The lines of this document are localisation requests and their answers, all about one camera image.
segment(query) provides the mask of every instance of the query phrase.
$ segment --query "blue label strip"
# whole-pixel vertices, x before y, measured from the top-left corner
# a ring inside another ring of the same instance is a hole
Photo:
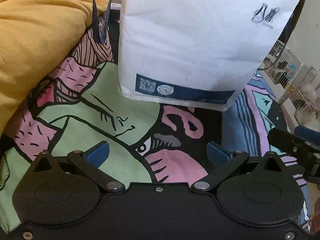
[[[232,91],[205,91],[181,87],[153,80],[137,74],[136,88],[137,92],[157,97],[174,98],[178,100],[188,100],[195,102],[205,102],[212,104],[225,105],[228,99],[235,92]]]

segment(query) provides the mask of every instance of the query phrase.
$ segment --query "white wall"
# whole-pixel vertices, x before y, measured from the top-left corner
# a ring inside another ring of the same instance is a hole
[[[305,65],[320,69],[320,0],[306,0],[287,46]]]

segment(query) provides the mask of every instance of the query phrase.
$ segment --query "blue gripper pad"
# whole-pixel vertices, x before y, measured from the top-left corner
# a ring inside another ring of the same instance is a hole
[[[231,160],[232,152],[215,142],[209,142],[207,144],[206,152],[207,158],[215,166],[221,166]]]
[[[295,128],[294,134],[308,142],[313,143],[314,145],[320,146],[320,133],[316,131],[299,125]]]
[[[84,153],[85,159],[92,166],[99,168],[109,157],[110,146],[108,142],[102,141]]]

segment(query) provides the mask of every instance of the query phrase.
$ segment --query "qr code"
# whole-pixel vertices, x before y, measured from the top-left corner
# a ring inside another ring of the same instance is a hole
[[[148,92],[148,93],[153,93],[156,89],[156,82],[150,81],[145,78],[140,78],[140,86],[139,89]]]

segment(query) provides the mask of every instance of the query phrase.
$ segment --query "black mechanical arm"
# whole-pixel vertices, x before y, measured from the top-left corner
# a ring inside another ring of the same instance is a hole
[[[320,184],[318,146],[277,129],[268,140],[297,158],[307,181]],[[40,153],[13,194],[21,225],[7,239],[320,239],[296,224],[304,197],[275,152],[250,157],[210,143],[215,165],[191,187],[131,183],[125,189],[90,163],[106,144],[66,157]]]

